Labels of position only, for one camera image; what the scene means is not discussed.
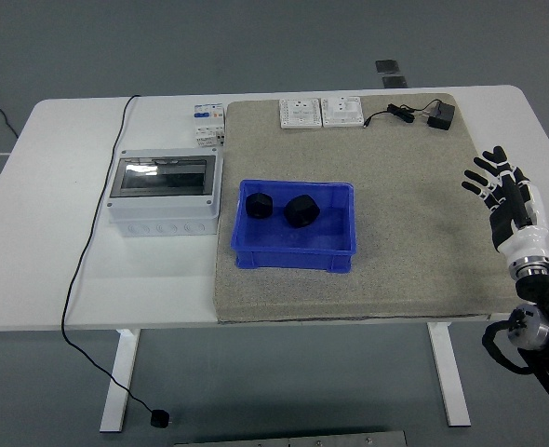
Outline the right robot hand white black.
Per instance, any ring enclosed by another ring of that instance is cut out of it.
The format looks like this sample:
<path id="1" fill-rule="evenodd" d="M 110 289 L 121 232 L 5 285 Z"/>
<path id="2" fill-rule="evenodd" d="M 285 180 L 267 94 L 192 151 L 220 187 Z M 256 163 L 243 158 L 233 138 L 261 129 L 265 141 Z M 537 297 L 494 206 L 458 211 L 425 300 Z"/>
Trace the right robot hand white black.
<path id="1" fill-rule="evenodd" d="M 487 175 L 468 169 L 462 187 L 479 197 L 489 210 L 494 249 L 508 264 L 523 258 L 549 261 L 549 229 L 539 189 L 521 168 L 510 163 L 500 146 L 475 157 L 474 163 Z"/>

